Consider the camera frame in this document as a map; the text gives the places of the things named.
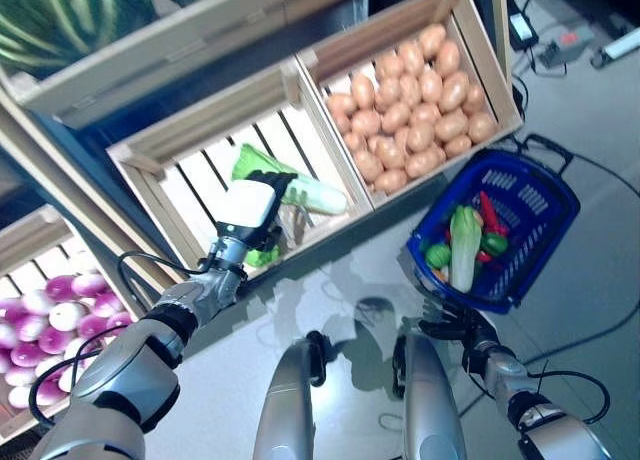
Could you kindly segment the right robot hand black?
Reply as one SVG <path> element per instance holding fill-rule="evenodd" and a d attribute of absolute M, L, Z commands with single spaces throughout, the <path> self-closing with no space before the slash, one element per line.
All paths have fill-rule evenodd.
<path fill-rule="evenodd" d="M 482 351 L 500 344 L 494 326 L 484 315 L 458 303 L 444 301 L 433 304 L 418 326 L 434 339 L 460 341 L 469 351 Z"/>

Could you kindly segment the left robot hand white cover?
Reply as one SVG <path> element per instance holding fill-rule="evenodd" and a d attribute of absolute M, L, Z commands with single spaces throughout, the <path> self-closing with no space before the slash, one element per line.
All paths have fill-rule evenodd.
<path fill-rule="evenodd" d="M 271 251 L 282 228 L 273 226 L 283 197 L 295 173 L 253 170 L 234 180 L 225 194 L 222 215 L 216 220 L 218 242 L 245 251 Z"/>

